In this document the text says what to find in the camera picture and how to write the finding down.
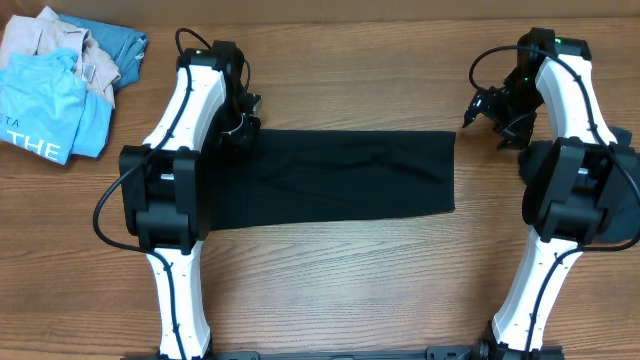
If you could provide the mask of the black t-shirt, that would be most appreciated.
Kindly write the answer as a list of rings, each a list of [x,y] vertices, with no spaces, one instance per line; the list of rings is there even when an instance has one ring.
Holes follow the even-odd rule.
[[[209,164],[211,228],[451,212],[455,140],[448,131],[264,130],[248,156]]]

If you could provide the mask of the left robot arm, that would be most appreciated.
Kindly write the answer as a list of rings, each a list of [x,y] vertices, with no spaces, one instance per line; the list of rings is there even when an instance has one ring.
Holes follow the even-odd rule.
[[[248,154],[260,130],[260,96],[248,90],[243,52],[233,42],[182,49],[169,104],[139,146],[119,158],[125,223],[150,264],[161,317],[158,359],[208,359],[212,331],[201,286],[201,253],[211,227],[205,163]]]

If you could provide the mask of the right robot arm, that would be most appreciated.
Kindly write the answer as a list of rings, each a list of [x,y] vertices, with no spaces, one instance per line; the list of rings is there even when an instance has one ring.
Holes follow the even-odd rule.
[[[594,245],[620,205],[638,196],[632,177],[636,151],[621,145],[601,115],[586,41],[532,28],[513,50],[517,65],[502,87],[477,87],[464,114],[494,121],[501,148],[525,149],[537,110],[545,106],[553,141],[522,202],[528,226],[525,252],[506,300],[466,359],[561,359],[543,344],[544,330],[572,266]]]

